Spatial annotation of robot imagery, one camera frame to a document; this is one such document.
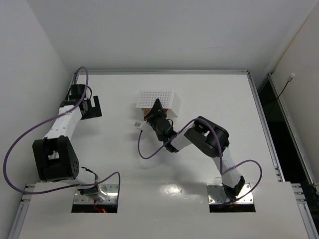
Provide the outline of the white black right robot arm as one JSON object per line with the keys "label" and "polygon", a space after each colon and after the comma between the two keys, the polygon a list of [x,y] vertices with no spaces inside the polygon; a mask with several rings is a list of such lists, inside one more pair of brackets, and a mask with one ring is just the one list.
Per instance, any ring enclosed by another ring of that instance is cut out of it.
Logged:
{"label": "white black right robot arm", "polygon": [[203,154],[212,158],[222,180],[226,196],[234,201],[245,184],[244,177],[235,168],[229,150],[229,133],[223,127],[210,120],[198,116],[179,132],[167,118],[159,99],[144,114],[144,120],[153,131],[164,148],[170,153],[177,153],[183,148],[194,145]]}

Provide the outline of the red-brown arch wood block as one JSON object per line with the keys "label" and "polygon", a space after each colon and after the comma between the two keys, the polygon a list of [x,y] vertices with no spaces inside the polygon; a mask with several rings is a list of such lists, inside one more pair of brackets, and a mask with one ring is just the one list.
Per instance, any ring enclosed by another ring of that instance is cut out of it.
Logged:
{"label": "red-brown arch wood block", "polygon": [[144,119],[149,118],[152,115],[152,109],[151,108],[142,108],[143,117]]}

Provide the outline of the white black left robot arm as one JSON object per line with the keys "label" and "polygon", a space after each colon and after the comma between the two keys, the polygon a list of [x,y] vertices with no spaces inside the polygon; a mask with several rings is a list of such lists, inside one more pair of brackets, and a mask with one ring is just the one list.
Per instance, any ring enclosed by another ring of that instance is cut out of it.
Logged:
{"label": "white black left robot arm", "polygon": [[71,110],[86,94],[87,87],[83,84],[73,84],[70,87],[71,95],[61,103],[59,114],[50,131],[43,139],[35,140],[32,145],[38,176],[44,182],[64,182],[70,185],[77,184],[77,190],[82,196],[101,202],[103,193],[96,185],[98,175],[92,170],[81,167],[78,157],[71,144],[71,137],[76,124],[80,120],[98,118],[102,116],[99,99],[94,96],[95,106],[91,99],[85,96],[83,101],[74,110]]}

